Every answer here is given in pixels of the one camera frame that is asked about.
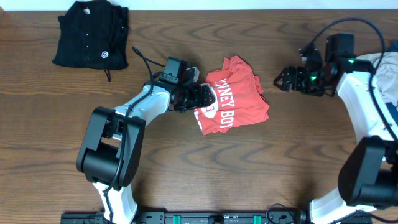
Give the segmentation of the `orange red t-shirt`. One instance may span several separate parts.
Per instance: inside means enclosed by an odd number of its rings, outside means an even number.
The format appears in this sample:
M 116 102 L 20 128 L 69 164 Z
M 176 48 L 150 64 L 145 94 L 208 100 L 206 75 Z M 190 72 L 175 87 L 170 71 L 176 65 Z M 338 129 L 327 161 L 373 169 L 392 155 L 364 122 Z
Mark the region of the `orange red t-shirt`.
M 194 110 L 202 134 L 225 133 L 269 119 L 269 104 L 259 76 L 237 55 L 224 58 L 222 68 L 208 73 L 205 86 L 215 101 Z

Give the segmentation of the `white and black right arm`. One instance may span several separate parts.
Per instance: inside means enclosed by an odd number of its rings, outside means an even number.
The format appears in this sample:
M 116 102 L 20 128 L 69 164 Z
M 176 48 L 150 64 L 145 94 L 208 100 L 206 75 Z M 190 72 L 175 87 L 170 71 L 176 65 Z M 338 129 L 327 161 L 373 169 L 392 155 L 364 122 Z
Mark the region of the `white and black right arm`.
M 282 91 L 339 96 L 357 145 L 331 192 L 310 202 L 297 223 L 371 223 L 373 211 L 397 206 L 397 124 L 383 102 L 369 60 L 356 58 L 354 37 L 335 34 L 322 57 L 314 42 L 300 49 L 302 67 L 287 67 L 274 80 Z

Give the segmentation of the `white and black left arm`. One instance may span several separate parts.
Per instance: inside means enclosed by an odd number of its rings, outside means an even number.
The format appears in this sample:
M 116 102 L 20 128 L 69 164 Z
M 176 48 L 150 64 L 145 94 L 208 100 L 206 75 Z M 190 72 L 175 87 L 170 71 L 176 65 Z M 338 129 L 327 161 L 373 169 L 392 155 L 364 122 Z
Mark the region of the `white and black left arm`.
M 101 195 L 107 223 L 132 223 L 138 206 L 131 182 L 137 172 L 146 126 L 171 110 L 184 113 L 206 107 L 215 97 L 200 84 L 199 69 L 169 57 L 164 71 L 151 73 L 141 92 L 115 108 L 99 106 L 90 116 L 76 160 Z

